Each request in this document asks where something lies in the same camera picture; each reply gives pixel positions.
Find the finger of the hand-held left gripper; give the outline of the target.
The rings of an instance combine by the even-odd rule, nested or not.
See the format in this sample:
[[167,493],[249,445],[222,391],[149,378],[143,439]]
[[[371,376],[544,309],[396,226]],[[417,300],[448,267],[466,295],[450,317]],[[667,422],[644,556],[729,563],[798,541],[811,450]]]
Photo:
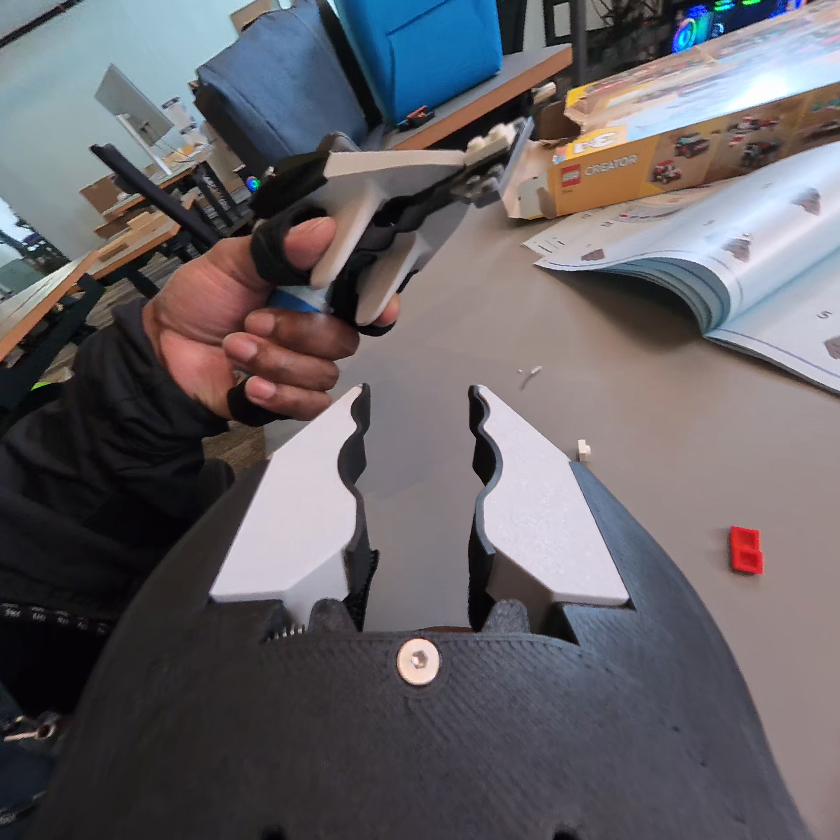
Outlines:
[[456,231],[468,205],[456,189],[412,196],[391,222],[373,217],[385,204],[382,189],[358,189],[354,197],[355,252],[373,255],[356,283],[354,324],[369,328],[413,274],[422,270]]
[[391,222],[412,196],[435,189],[449,189],[464,169],[463,152],[395,151],[331,153],[323,169],[326,182],[310,195],[335,225],[335,236],[311,271],[313,289],[329,289],[355,252],[354,197],[358,189],[382,189],[385,204],[376,212],[376,223]]

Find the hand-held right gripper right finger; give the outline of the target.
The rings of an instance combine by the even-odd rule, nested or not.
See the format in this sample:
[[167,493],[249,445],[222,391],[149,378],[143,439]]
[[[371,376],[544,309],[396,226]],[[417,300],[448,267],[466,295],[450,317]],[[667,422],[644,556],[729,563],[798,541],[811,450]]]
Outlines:
[[530,631],[561,631],[561,608],[629,607],[631,596],[569,457],[485,385],[468,393],[482,483],[469,535],[468,618],[503,601]]

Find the small white brick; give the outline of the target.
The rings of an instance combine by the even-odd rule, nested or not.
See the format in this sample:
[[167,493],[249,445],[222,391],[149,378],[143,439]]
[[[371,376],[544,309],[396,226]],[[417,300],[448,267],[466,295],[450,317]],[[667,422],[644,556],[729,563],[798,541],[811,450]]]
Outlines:
[[498,153],[506,153],[514,144],[518,130],[513,122],[499,123],[485,135],[471,139],[465,149],[465,164],[472,165]]

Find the dark grey wedge plate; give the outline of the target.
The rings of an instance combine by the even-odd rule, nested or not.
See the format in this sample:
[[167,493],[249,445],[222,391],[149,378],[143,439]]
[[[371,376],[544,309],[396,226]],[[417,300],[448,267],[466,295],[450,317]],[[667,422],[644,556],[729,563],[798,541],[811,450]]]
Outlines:
[[502,199],[522,153],[529,146],[534,128],[531,117],[518,118],[510,123],[516,125],[518,133],[508,152],[488,156],[472,165],[466,165],[464,157],[464,169],[449,188],[455,200],[485,207]]

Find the person's left forearm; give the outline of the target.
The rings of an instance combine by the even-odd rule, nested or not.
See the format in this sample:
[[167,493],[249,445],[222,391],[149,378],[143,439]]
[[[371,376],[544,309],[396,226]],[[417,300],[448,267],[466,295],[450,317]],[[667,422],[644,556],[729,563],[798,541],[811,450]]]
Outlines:
[[115,309],[60,398],[2,437],[4,599],[118,610],[197,519],[203,441],[228,422],[175,384],[143,309]]

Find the grey work desk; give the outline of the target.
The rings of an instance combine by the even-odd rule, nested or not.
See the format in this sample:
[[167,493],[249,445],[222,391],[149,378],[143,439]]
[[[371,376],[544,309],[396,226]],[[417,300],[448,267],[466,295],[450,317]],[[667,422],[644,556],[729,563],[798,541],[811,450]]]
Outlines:
[[[339,363],[335,396],[371,386],[365,627],[467,624],[468,389],[486,385],[571,459],[588,441],[728,640],[812,833],[838,838],[838,398],[702,339],[652,283],[535,267],[522,242],[546,227],[470,209],[394,330]],[[763,575],[730,569],[730,526],[761,531]]]

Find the wood-edged office desk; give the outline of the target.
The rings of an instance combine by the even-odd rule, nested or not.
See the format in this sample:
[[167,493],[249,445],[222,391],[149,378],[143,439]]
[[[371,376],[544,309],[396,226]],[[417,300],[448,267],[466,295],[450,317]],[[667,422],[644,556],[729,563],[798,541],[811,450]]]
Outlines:
[[510,102],[527,97],[552,77],[572,66],[571,45],[525,50],[505,56],[502,69],[492,78],[456,98],[433,106],[434,117],[417,129],[393,130],[383,139],[386,150],[424,150],[451,144],[450,138],[476,134],[484,125],[501,121]]

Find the wooden top desk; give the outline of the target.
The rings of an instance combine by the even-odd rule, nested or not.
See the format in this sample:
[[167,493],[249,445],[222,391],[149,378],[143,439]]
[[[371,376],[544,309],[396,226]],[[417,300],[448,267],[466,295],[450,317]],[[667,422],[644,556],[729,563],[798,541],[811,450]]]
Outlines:
[[5,300],[1,307],[1,359],[5,360],[15,350],[61,298],[81,288],[84,275],[92,280],[104,280],[154,252],[180,230],[177,222],[162,213],[151,214],[144,224],[131,224],[126,232],[105,246]]

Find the navy fabric bag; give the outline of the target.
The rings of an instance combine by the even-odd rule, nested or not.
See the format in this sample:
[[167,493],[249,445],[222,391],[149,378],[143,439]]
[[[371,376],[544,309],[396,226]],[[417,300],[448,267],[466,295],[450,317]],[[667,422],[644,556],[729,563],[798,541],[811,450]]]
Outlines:
[[331,133],[363,151],[384,145],[382,116],[328,2],[262,14],[196,76],[198,111],[249,175],[315,151]]

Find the white computer monitor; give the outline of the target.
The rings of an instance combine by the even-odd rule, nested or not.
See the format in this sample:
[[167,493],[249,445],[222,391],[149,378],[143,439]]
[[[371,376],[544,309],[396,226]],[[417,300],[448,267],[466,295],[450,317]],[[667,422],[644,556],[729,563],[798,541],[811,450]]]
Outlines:
[[173,122],[114,64],[106,69],[94,97],[120,122],[164,176],[173,174],[156,149],[156,144],[174,129]]

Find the small red brick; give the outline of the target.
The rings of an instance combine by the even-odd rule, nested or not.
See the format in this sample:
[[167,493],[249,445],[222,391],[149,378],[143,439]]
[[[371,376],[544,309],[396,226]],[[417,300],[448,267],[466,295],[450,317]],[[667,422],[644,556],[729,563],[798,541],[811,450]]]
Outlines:
[[761,531],[730,526],[729,557],[730,569],[733,572],[747,575],[763,575],[764,560]]

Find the person's black jacket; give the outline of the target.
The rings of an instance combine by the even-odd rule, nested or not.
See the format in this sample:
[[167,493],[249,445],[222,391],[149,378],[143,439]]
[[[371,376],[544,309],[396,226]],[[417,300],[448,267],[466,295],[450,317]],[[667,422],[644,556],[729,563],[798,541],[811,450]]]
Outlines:
[[42,805],[70,719],[117,621],[2,596],[2,838],[22,838]]

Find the yellow toy set box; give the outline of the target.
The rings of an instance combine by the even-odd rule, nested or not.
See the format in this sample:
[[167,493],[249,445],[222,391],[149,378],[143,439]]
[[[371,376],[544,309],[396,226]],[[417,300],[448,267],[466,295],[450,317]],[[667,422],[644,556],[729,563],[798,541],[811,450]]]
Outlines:
[[556,218],[746,175],[839,136],[839,2],[813,2],[545,107],[503,197]]

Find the toy building instruction booklet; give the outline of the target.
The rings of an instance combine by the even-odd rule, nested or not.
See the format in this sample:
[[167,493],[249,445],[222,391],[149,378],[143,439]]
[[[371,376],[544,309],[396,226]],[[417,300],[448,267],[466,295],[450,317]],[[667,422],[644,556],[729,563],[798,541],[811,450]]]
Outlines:
[[839,143],[750,174],[577,213],[523,243],[538,267],[649,280],[704,338],[839,393]]

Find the rainbow-lit computer tower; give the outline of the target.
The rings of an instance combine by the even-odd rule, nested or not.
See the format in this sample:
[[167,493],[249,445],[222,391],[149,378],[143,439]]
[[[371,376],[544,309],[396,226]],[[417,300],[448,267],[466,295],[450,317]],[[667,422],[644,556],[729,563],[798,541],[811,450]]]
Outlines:
[[794,12],[807,1],[671,1],[670,52],[678,54],[729,32]]

